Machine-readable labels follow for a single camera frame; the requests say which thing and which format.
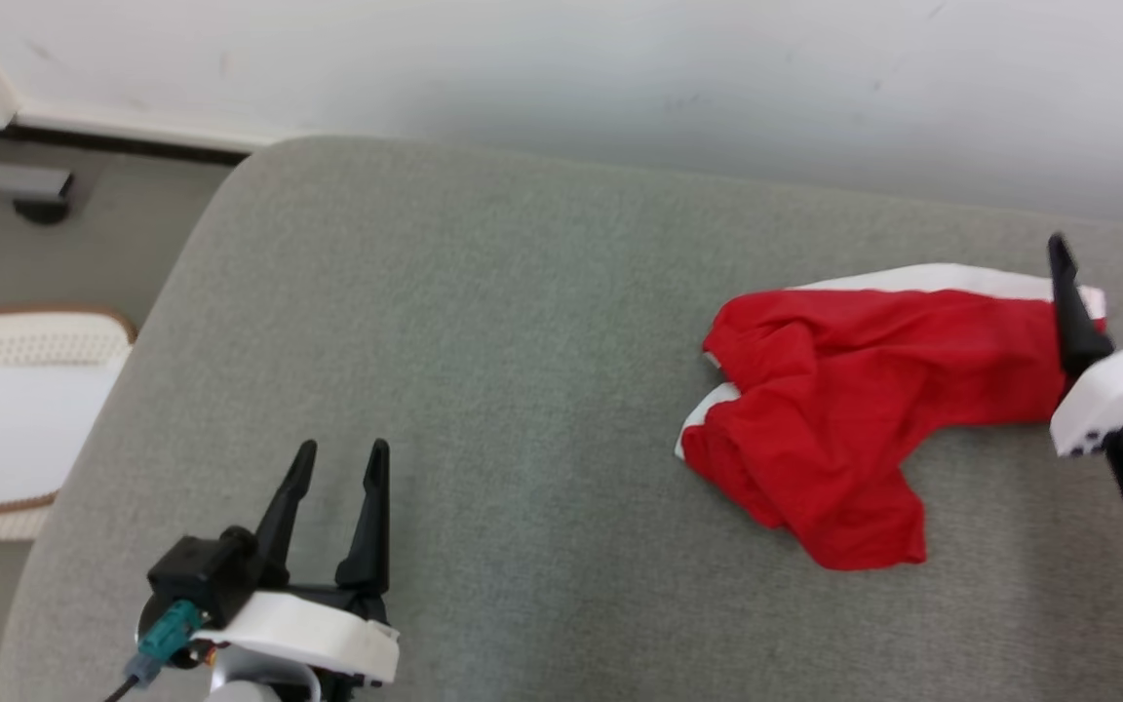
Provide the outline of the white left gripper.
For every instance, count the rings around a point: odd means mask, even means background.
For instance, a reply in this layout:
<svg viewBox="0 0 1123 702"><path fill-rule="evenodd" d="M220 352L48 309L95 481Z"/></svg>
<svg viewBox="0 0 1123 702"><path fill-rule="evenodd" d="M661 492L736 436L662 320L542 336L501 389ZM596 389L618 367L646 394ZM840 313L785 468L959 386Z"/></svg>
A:
<svg viewBox="0 0 1123 702"><path fill-rule="evenodd" d="M300 444L262 517L255 538L259 586L287 586L287 554L296 510L313 476L318 444ZM363 475L363 503L355 537L335 583L360 596L382 598L391 585L391 446L371 445ZM214 647L213 684L318 685L318 675L360 676L365 683L396 682L400 633L335 607L294 594L258 591L222 628L206 627L193 642Z"/></svg>

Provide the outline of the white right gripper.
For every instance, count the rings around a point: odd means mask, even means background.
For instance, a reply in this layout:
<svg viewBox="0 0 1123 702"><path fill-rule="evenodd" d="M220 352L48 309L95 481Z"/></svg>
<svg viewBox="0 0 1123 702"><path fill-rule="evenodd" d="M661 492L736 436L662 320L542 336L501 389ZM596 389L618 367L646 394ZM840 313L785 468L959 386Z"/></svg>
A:
<svg viewBox="0 0 1123 702"><path fill-rule="evenodd" d="M1123 427L1123 350L1114 354L1113 341L1089 316L1062 233L1049 237L1047 253L1058 357L1065 381L1075 381L1054 410L1049 436L1058 456L1079 456Z"/></svg>

